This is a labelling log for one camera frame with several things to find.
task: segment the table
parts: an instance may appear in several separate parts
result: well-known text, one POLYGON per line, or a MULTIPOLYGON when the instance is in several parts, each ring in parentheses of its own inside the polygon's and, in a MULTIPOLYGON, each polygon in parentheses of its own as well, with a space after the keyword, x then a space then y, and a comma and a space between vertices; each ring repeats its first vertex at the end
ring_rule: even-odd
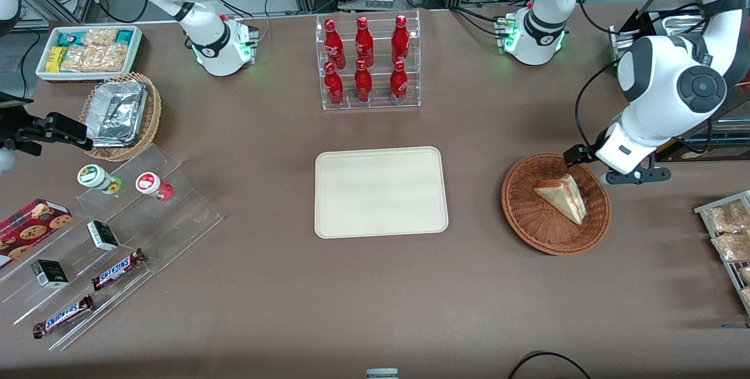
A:
MULTIPOLYGON (((614 24, 634 6, 590 7, 614 24)), ((422 107, 379 113, 321 110, 314 17, 273 19, 257 64, 227 78, 196 64, 177 24, 142 24, 137 67, 163 99, 156 142, 227 218, 64 352, 0 310, 3 379, 351 378, 391 366, 405 379, 505 377, 539 349, 593 377, 747 377, 750 333, 720 329, 746 319, 742 305, 691 211, 748 189, 746 163, 670 165, 669 182, 608 189, 598 246, 540 254, 511 231, 499 187, 519 158, 579 142, 574 99, 608 61, 607 38, 577 12, 560 53, 526 67, 448 11, 421 17, 422 107), (448 229, 318 238, 317 155, 402 146, 442 152, 448 229)), ((77 115, 90 89, 40 82, 32 113, 77 115)), ((625 105, 601 77, 584 128, 595 136, 625 105)), ((60 144, 21 155, 0 179, 0 216, 35 197, 67 202, 91 161, 60 144)), ((540 358, 517 377, 534 373, 578 377, 540 358)))

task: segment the red cookie box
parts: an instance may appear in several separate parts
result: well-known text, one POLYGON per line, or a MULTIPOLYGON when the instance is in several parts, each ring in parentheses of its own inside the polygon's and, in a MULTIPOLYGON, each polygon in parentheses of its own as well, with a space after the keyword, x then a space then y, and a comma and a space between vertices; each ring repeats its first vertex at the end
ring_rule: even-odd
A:
POLYGON ((72 219, 66 207, 36 199, 0 222, 0 269, 72 219))

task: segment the wicker basket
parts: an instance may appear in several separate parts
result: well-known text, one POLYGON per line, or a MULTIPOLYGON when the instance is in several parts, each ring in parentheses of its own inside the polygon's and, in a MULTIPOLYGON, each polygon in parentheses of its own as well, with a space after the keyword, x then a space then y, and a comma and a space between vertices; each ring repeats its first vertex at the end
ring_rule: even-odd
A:
MULTIPOLYGON (((146 97, 145 109, 143 110, 143 121, 141 122, 141 131, 138 142, 129 148, 94 148, 86 154, 91 157, 104 159, 110 162, 127 161, 146 149, 154 141, 156 131, 159 128, 159 117, 161 117, 161 97, 154 84, 147 77, 138 73, 122 74, 111 79, 104 80, 105 83, 124 82, 126 80, 138 80, 148 87, 148 96, 146 97)), ((88 94, 88 99, 83 105, 81 116, 78 117, 80 122, 86 120, 88 107, 91 105, 91 98, 94 91, 88 94)))
POLYGON ((511 227, 526 243, 549 254, 589 251, 607 233, 611 220, 609 197, 597 176, 584 165, 568 170, 562 155, 530 155, 511 167, 501 192, 503 211, 511 227), (570 173, 581 190, 586 217, 577 225, 534 192, 539 182, 570 173))

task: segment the small bottle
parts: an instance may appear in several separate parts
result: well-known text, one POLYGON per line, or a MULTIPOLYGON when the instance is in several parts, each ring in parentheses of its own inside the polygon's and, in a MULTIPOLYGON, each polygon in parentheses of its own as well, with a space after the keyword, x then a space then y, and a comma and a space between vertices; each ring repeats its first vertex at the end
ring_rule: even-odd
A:
POLYGON ((341 82, 341 77, 336 73, 332 62, 326 62, 323 67, 326 69, 326 77, 323 78, 323 83, 326 84, 326 93, 329 96, 330 104, 334 107, 340 107, 343 105, 343 83, 341 82))
POLYGON ((122 187, 119 178, 95 163, 89 163, 78 171, 78 183, 89 189, 101 190, 104 194, 115 194, 122 187))
POLYGON ((391 37, 391 59, 393 64, 399 59, 406 60, 409 56, 409 31, 407 31, 407 17, 403 14, 396 16, 396 29, 391 37))
POLYGON ((367 69, 367 62, 364 59, 357 60, 354 84, 357 85, 357 99, 363 104, 369 103, 373 94, 373 77, 370 70, 367 69))
POLYGON ((399 59, 393 64, 391 73, 391 102, 401 105, 407 99, 407 82, 409 77, 404 72, 404 61, 399 59))
POLYGON ((336 65, 337 70, 343 70, 346 67, 346 57, 343 56, 341 35, 336 32, 336 22, 333 19, 327 19, 324 26, 326 27, 326 54, 329 56, 329 61, 336 65))
POLYGON ((357 59, 364 59, 367 68, 375 64, 375 47, 373 45, 373 34, 367 27, 367 17, 357 18, 357 36, 354 38, 357 48, 357 59))
POLYGON ((136 189, 158 200, 167 200, 172 197, 172 185, 161 181, 161 178, 154 173, 143 173, 138 176, 136 189))

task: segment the coca-cola bottle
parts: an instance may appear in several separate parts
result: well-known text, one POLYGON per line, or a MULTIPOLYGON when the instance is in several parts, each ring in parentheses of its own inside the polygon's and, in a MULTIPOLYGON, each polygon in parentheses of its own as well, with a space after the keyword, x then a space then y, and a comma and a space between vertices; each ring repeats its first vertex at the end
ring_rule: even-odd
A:
POLYGON ((326 54, 329 56, 329 61, 336 65, 336 69, 343 70, 346 67, 346 57, 343 56, 341 35, 336 32, 336 22, 333 19, 327 19, 324 26, 326 27, 326 54))
POLYGON ((407 82, 409 77, 404 72, 404 61, 399 59, 393 64, 391 73, 391 102, 401 105, 407 99, 407 82))
POLYGON ((409 56, 409 31, 407 31, 407 17, 403 14, 396 16, 396 29, 391 37, 393 63, 399 59, 406 60, 409 56))
POLYGON ((354 38, 354 45, 357 47, 357 58, 364 59, 367 67, 375 64, 375 48, 373 46, 373 34, 367 28, 367 17, 357 18, 357 36, 354 38))
POLYGON ((354 84, 357 85, 357 99, 367 104, 373 94, 373 77, 367 69, 364 59, 357 60, 357 72, 354 74, 354 84))
POLYGON ((324 69, 326 69, 326 77, 323 78, 323 83, 326 84, 326 93, 329 96, 330 104, 334 107, 340 107, 343 105, 341 77, 336 73, 336 67, 332 62, 326 62, 324 69))

